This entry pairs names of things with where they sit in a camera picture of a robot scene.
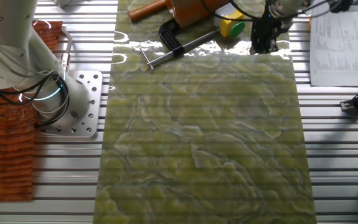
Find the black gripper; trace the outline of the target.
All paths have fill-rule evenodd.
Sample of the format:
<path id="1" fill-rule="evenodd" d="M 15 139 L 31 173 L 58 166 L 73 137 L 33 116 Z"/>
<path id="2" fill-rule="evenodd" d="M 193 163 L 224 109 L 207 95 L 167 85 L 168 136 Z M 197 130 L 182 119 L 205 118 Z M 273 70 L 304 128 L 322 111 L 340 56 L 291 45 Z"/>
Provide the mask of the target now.
<path id="1" fill-rule="evenodd" d="M 261 17 L 253 21 L 251 55 L 268 54 L 278 51 L 276 39 L 273 39 L 273 34 L 278 26 L 279 20 L 274 18 L 269 11 L 265 11 Z"/>

